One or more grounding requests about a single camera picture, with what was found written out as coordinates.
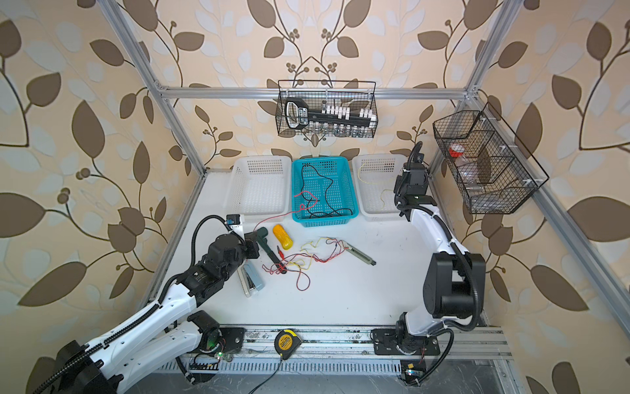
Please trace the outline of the grey blue stapler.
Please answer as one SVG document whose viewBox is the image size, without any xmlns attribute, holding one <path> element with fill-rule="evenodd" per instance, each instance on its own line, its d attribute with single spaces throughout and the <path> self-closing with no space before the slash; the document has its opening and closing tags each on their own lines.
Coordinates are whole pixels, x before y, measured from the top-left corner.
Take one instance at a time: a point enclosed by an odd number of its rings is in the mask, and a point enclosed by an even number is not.
<svg viewBox="0 0 630 394">
<path fill-rule="evenodd" d="M 237 269 L 244 295 L 249 298 L 264 289 L 265 284 L 254 265 L 246 261 Z"/>
</svg>

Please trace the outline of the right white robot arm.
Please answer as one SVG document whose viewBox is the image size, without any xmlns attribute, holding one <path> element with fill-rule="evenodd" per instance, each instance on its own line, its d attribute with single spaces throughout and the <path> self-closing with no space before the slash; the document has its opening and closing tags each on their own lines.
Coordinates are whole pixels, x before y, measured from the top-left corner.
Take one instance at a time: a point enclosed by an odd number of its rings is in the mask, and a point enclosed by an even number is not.
<svg viewBox="0 0 630 394">
<path fill-rule="evenodd" d="M 455 329 L 469 332 L 481 319 L 486 261 L 457 240 L 436 200 L 428 195 L 429 170 L 422 147 L 421 142 L 415 144 L 403 165 L 395 181 L 394 203 L 399 215 L 433 248 L 423 282 L 423 303 L 401 314 L 393 329 L 372 330 L 378 356 L 416 356 L 436 347 L 439 336 L 448 334 L 453 339 Z"/>
</svg>

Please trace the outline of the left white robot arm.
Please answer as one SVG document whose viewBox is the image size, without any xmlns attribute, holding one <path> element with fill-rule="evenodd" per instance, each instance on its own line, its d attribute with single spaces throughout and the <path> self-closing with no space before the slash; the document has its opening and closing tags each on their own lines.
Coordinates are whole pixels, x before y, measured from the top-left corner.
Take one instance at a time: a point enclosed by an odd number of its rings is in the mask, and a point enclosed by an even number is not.
<svg viewBox="0 0 630 394">
<path fill-rule="evenodd" d="M 60 349 L 37 393 L 123 393 L 168 361 L 194 350 L 222 349 L 218 321 L 200 309 L 247 259 L 259 257 L 257 234 L 218 236 L 200 261 L 171 277 L 156 300 L 84 345 Z"/>
</svg>

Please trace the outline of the white plastic basket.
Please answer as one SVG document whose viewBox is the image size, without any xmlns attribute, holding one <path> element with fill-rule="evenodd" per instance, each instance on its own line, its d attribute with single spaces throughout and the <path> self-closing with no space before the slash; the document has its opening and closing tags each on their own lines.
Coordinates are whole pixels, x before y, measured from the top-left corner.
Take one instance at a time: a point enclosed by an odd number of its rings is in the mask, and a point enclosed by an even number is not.
<svg viewBox="0 0 630 394">
<path fill-rule="evenodd" d="M 400 218 L 394 203 L 394 187 L 403 166 L 409 163 L 402 154 L 369 154 L 352 159 L 359 211 L 366 220 L 386 222 Z"/>
<path fill-rule="evenodd" d="M 231 171 L 224 210 L 252 220 L 288 213 L 291 164 L 285 156 L 238 159 Z"/>
</svg>

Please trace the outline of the green utility knife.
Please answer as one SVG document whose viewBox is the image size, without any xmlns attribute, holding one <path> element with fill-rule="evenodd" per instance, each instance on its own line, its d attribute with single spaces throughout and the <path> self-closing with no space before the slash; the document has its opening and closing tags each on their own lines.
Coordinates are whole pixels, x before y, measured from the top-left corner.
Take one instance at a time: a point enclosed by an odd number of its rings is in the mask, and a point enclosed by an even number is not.
<svg viewBox="0 0 630 394">
<path fill-rule="evenodd" d="M 354 246 L 351 246 L 351 244 L 349 244 L 346 241 L 341 241 L 341 244 L 344 246 L 344 249 L 346 252 L 352 254 L 352 256 L 354 256 L 355 258 L 359 259 L 360 261 L 364 262 L 367 265 L 370 266 L 376 266 L 377 262 L 371 258 L 369 255 L 365 254 L 364 252 L 360 251 L 359 249 L 357 249 Z"/>
</svg>

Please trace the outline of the yellow tape measure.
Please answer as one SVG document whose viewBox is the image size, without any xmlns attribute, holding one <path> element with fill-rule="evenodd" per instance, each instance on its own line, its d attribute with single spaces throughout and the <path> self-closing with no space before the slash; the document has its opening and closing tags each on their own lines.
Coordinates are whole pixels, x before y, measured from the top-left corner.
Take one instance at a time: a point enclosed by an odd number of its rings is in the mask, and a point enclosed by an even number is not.
<svg viewBox="0 0 630 394">
<path fill-rule="evenodd" d="M 275 340 L 274 348 L 283 361 L 287 361 L 302 345 L 303 341 L 298 334 L 291 329 L 281 330 Z"/>
</svg>

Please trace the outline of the green pipe wrench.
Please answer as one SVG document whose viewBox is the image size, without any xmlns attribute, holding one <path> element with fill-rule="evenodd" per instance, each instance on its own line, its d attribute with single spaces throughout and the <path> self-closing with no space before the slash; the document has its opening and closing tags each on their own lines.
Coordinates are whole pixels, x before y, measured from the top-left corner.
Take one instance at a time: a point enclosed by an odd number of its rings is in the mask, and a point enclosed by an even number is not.
<svg viewBox="0 0 630 394">
<path fill-rule="evenodd" d="M 256 231 L 256 239 L 259 246 L 264 250 L 266 255 L 270 258 L 270 260 L 275 265 L 277 271 L 280 274 L 286 274 L 287 268 L 282 263 L 282 261 L 278 258 L 276 253 L 271 249 L 267 242 L 268 230 L 265 227 L 258 228 Z"/>
</svg>

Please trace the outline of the teal plastic basket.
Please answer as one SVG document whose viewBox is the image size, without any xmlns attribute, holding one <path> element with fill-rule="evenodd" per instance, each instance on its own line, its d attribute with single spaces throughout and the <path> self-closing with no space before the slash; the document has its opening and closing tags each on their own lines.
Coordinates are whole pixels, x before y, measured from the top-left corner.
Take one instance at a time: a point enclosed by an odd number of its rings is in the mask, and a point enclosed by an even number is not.
<svg viewBox="0 0 630 394">
<path fill-rule="evenodd" d="M 292 218 L 305 228 L 344 225 L 359 215 L 349 162 L 300 159 L 291 167 Z"/>
</svg>

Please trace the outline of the aluminium frame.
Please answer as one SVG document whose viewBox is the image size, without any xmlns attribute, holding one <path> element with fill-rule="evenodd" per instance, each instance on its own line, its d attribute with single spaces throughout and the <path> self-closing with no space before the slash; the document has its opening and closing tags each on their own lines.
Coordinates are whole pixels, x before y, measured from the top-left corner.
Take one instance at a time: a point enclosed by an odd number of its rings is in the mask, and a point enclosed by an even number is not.
<svg viewBox="0 0 630 394">
<path fill-rule="evenodd" d="M 436 162 L 434 121 L 490 108 L 539 190 L 469 208 L 448 164 L 441 212 L 487 261 L 485 312 L 528 392 L 626 393 L 629 325 L 588 270 L 629 289 L 626 1 L 119 1 L 195 167 L 246 154 Z"/>
</svg>

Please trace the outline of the right white plastic basket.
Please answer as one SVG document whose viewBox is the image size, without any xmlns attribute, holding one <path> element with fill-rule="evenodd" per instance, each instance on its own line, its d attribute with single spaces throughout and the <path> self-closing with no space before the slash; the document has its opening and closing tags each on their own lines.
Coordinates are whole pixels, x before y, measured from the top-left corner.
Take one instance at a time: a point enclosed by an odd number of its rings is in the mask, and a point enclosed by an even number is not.
<svg viewBox="0 0 630 394">
<path fill-rule="evenodd" d="M 403 166 L 409 163 L 402 154 L 369 154 L 352 159 L 359 211 L 366 220 L 386 222 L 400 218 L 394 203 L 394 187 Z"/>
</svg>

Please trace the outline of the left white plastic basket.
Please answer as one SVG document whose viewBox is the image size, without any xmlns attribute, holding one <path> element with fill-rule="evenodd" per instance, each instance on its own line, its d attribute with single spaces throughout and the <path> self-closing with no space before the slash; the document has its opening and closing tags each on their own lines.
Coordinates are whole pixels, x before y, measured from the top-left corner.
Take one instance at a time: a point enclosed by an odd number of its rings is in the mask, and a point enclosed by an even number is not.
<svg viewBox="0 0 630 394">
<path fill-rule="evenodd" d="M 285 156 L 238 159 L 231 171 L 224 210 L 252 220 L 288 213 L 291 164 Z"/>
</svg>

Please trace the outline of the red item in basket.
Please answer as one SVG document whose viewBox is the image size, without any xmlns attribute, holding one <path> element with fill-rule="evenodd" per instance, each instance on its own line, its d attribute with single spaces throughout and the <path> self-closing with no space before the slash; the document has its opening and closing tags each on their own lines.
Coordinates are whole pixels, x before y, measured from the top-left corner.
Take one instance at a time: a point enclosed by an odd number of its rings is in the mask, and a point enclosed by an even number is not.
<svg viewBox="0 0 630 394">
<path fill-rule="evenodd" d="M 454 143 L 450 145 L 448 152 L 453 159 L 457 159 L 464 155 L 465 148 L 462 144 Z"/>
</svg>

